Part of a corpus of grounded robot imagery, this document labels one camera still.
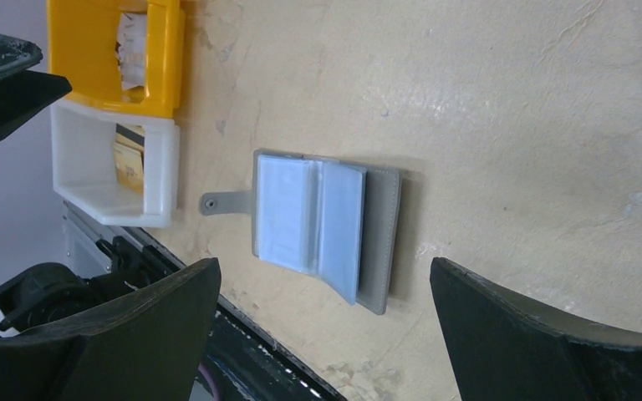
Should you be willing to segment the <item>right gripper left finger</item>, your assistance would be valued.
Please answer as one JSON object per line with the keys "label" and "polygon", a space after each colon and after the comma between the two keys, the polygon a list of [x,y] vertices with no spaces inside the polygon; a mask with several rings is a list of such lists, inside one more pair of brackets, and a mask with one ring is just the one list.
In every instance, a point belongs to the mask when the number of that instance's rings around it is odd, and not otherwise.
{"label": "right gripper left finger", "polygon": [[221,287],[203,259],[73,316],[0,337],[0,400],[187,400]]}

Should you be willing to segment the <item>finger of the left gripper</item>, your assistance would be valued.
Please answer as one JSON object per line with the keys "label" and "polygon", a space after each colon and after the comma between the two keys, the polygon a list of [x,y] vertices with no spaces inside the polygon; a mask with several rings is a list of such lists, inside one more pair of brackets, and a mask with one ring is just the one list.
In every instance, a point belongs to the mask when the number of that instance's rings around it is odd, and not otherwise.
{"label": "finger of the left gripper", "polygon": [[72,91],[64,76],[32,70],[42,60],[35,43],[0,34],[0,142]]}

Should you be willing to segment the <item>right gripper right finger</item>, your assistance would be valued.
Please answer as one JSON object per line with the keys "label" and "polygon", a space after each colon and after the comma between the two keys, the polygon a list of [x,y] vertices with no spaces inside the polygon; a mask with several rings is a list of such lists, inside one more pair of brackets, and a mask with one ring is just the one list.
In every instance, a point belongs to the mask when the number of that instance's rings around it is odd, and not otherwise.
{"label": "right gripper right finger", "polygon": [[430,284],[464,400],[642,400],[642,333],[578,317],[437,257]]}

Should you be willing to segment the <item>grey card holder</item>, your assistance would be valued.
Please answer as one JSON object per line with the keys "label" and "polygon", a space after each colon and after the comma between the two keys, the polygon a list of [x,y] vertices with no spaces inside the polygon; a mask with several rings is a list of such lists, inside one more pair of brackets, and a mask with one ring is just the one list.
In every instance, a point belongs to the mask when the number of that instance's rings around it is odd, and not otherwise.
{"label": "grey card holder", "polygon": [[255,257],[315,277],[349,305],[382,315],[401,195],[395,167],[259,149],[251,189],[205,193],[198,209],[250,215]]}

